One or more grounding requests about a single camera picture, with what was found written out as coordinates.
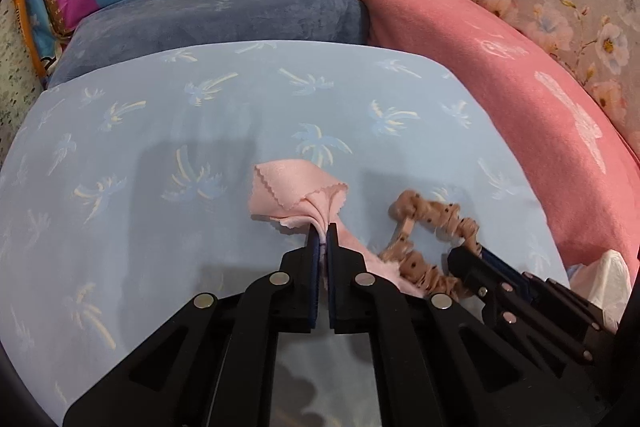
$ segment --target light blue bedsheet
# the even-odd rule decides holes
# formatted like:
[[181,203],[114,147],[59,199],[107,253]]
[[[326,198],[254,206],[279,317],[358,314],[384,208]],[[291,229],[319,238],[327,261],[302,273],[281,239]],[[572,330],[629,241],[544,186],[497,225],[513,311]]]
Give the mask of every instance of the light blue bedsheet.
[[[340,216],[373,251],[415,188],[460,203],[516,269],[567,282],[514,156],[432,60],[298,41],[137,58],[44,92],[0,172],[0,339],[55,421],[193,295],[241,292],[303,243],[247,210],[252,166],[300,156],[349,184]],[[439,263],[449,245],[414,236]],[[284,335],[272,425],[378,425],[369,357],[324,318]]]

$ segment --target pink towel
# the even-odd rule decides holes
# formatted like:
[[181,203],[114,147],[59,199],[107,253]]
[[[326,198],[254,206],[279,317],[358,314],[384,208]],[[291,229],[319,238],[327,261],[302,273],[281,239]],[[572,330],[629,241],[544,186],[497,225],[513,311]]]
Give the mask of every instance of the pink towel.
[[329,224],[335,223],[340,245],[360,252],[367,271],[389,279],[404,293],[421,297],[418,288],[400,277],[398,263],[384,263],[361,245],[341,222],[338,212],[346,201],[347,190],[345,183],[307,160],[261,163],[254,168],[249,211],[270,217],[289,229],[311,224],[318,230],[323,244]]

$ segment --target pink blanket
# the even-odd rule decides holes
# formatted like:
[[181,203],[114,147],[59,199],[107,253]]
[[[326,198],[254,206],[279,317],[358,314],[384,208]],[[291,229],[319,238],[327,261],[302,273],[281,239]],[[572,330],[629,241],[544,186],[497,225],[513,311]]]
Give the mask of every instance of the pink blanket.
[[619,251],[638,272],[640,168],[542,49],[470,0],[362,0],[369,44],[432,58],[490,115],[542,204],[565,265]]

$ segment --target palm tree print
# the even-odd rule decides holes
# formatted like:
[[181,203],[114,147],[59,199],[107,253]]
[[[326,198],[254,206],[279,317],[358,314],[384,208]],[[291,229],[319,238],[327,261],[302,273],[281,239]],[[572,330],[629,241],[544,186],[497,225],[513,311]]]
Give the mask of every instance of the palm tree print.
[[376,64],[381,68],[385,68],[385,70],[394,71],[396,73],[406,73],[406,74],[410,74],[411,76],[415,76],[415,78],[422,78],[418,73],[414,73],[413,71],[409,70],[402,64],[399,64],[399,61],[397,58],[388,58],[387,60],[380,60],[379,62],[376,62]]
[[85,284],[78,290],[75,297],[66,296],[63,303],[71,314],[71,320],[78,325],[81,330],[84,330],[84,327],[88,323],[95,328],[108,347],[115,349],[116,342],[99,318],[102,312],[99,308],[87,302],[87,296],[94,291],[94,288],[95,283],[90,282],[89,284]]
[[538,238],[532,233],[529,233],[527,245],[529,246],[530,271],[540,279],[546,279],[547,271],[551,268],[548,255],[545,253],[544,248],[540,246]]
[[15,175],[14,187],[20,185],[20,187],[24,187],[24,184],[27,182],[27,155],[25,154],[20,159],[20,166],[18,167],[18,172]]
[[471,127],[471,120],[469,120],[469,115],[464,113],[465,106],[466,102],[464,100],[460,100],[458,103],[452,103],[450,107],[447,107],[443,103],[440,104],[440,107],[445,113],[455,118],[462,127],[468,129]]
[[29,216],[29,234],[31,237],[29,238],[26,248],[33,248],[39,240],[40,234],[49,228],[51,219],[46,212],[44,214],[37,213],[36,216],[34,216],[31,209],[27,210],[27,215]]
[[126,177],[118,181],[116,176],[109,176],[96,182],[97,188],[85,188],[84,185],[78,185],[74,190],[74,194],[84,199],[84,204],[90,204],[92,206],[91,213],[84,222],[86,223],[95,216],[103,213],[107,209],[111,196],[121,190],[126,184]]
[[198,59],[191,54],[191,52],[185,51],[184,49],[173,50],[164,55],[165,62],[177,62],[178,58],[180,60],[184,60],[185,62],[197,62]]
[[81,108],[86,107],[90,103],[92,103],[95,100],[98,100],[99,98],[101,98],[102,95],[104,95],[104,91],[101,90],[101,89],[98,89],[97,87],[94,90],[90,90],[88,87],[85,87],[82,90],[82,98],[80,99],[80,107]]
[[246,48],[240,48],[239,50],[236,50],[237,54],[241,54],[244,52],[248,52],[251,50],[261,50],[263,47],[265,46],[270,46],[273,49],[276,49],[276,43],[275,42],[256,42],[255,44],[252,44],[251,46],[248,46]]
[[25,125],[20,127],[20,129],[18,129],[18,132],[14,136],[14,141],[16,141],[20,136],[22,136],[22,134],[25,133],[27,130],[28,130],[28,127]]
[[171,179],[178,189],[173,192],[166,190],[162,197],[167,201],[193,201],[196,195],[206,200],[214,200],[225,193],[226,187],[220,182],[222,174],[211,176],[211,165],[208,163],[200,168],[199,174],[189,163],[187,146],[183,145],[175,152],[175,160],[178,164],[178,173],[172,174]]
[[47,176],[50,176],[60,162],[66,158],[68,152],[76,152],[76,142],[71,140],[71,133],[66,133],[62,136],[62,140],[56,145],[56,150],[53,151],[53,165],[47,171]]
[[468,199],[465,191],[456,185],[444,185],[442,187],[436,187],[431,191],[431,196],[434,200],[440,203],[450,203],[451,201],[457,201],[463,203]]
[[44,124],[47,123],[47,120],[49,120],[49,118],[51,118],[51,115],[53,114],[53,112],[55,111],[55,109],[65,101],[65,99],[63,98],[62,100],[60,100],[56,105],[54,105],[52,108],[47,109],[46,111],[43,111],[40,115],[40,123],[38,124],[38,129],[40,129]]
[[62,393],[62,389],[60,389],[60,384],[56,380],[53,383],[53,391],[56,393],[56,396],[60,399],[60,401],[64,404],[65,407],[69,405],[69,402],[66,400],[66,396]]
[[9,221],[0,237],[2,238],[2,247],[0,247],[0,261],[2,261],[2,259],[9,254],[9,250],[11,250],[11,221]]
[[222,90],[221,87],[218,87],[219,84],[235,76],[238,76],[238,74],[229,73],[225,76],[221,76],[220,78],[205,80],[198,86],[195,86],[192,82],[189,82],[189,84],[184,86],[184,92],[189,95],[189,103],[191,105],[200,107],[203,100],[213,100],[216,97],[216,93]]
[[104,122],[100,126],[101,131],[108,132],[115,125],[122,123],[122,115],[128,112],[135,111],[136,109],[142,109],[146,106],[146,100],[140,100],[134,103],[124,103],[119,105],[118,102],[114,103],[107,112],[104,114]]
[[482,158],[478,160],[478,165],[482,171],[484,171],[487,178],[489,178],[489,184],[497,189],[493,195],[494,200],[501,200],[507,195],[513,196],[518,193],[518,187],[513,185],[510,179],[502,174],[502,172],[498,172],[497,174],[491,172]]
[[334,164],[334,155],[330,148],[336,148],[347,154],[352,154],[353,151],[349,146],[338,138],[333,136],[323,136],[322,130],[311,123],[301,123],[301,127],[304,131],[299,131],[293,135],[293,138],[300,140],[300,144],[296,147],[296,153],[301,156],[305,156],[308,152],[311,153],[311,162],[315,163],[318,167],[322,168],[324,163],[328,162],[329,165]]
[[313,94],[316,92],[316,89],[331,89],[332,87],[334,87],[334,83],[327,82],[324,79],[324,76],[316,78],[312,74],[307,74],[308,80],[304,80],[303,78],[300,78],[293,73],[289,73],[289,71],[285,70],[284,68],[280,68],[279,71],[282,74],[286,74],[291,79],[289,81],[289,84],[301,88],[300,90],[293,92],[293,94],[298,96]]
[[401,120],[420,120],[414,111],[398,111],[395,107],[383,111],[375,100],[369,104],[369,116],[374,120],[371,130],[379,136],[399,136],[398,131],[406,128]]
[[15,336],[18,338],[18,348],[21,353],[26,353],[34,346],[31,332],[29,328],[24,325],[24,322],[18,321],[18,318],[15,316],[14,307],[11,306],[10,309],[11,314],[14,316]]

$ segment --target pink cloth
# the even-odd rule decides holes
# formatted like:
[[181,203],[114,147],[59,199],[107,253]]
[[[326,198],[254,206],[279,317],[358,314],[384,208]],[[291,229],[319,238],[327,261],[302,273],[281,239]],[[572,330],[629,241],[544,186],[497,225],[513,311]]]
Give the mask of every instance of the pink cloth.
[[267,216],[289,229],[313,225],[326,242],[330,223],[338,228],[340,245],[358,251],[367,271],[389,279],[400,291],[421,297],[420,291],[400,277],[398,263],[383,263],[365,248],[341,222],[338,212],[347,197],[347,185],[307,160],[277,160],[254,168],[249,212]]
[[436,60],[487,111],[540,200],[565,265],[617,250],[635,280],[638,161],[573,77],[470,0],[362,1],[369,44]]

